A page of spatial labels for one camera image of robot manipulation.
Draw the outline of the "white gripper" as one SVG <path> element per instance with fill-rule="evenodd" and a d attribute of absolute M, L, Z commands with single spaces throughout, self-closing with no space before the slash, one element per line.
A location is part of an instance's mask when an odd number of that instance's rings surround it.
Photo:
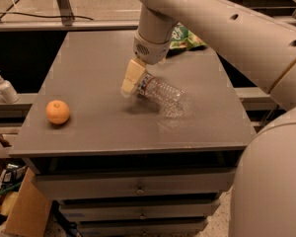
<path fill-rule="evenodd" d="M 124 97 L 128 98 L 137 91 L 147 73 L 146 64 L 154 65 L 162 61 L 167 56 L 169 47 L 169 41 L 153 43 L 144 39 L 139 32 L 135 33 L 133 52 L 137 58 L 132 58 L 127 65 L 120 88 Z"/>

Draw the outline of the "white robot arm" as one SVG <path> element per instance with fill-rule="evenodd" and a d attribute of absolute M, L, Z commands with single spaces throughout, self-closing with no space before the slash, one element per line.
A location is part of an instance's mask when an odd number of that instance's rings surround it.
<path fill-rule="evenodd" d="M 296 27 L 227 0 L 139 0 L 131 60 L 122 82 L 134 93 L 183 24 L 254 82 L 285 113 L 245 149 L 231 196 L 229 237 L 296 237 Z"/>

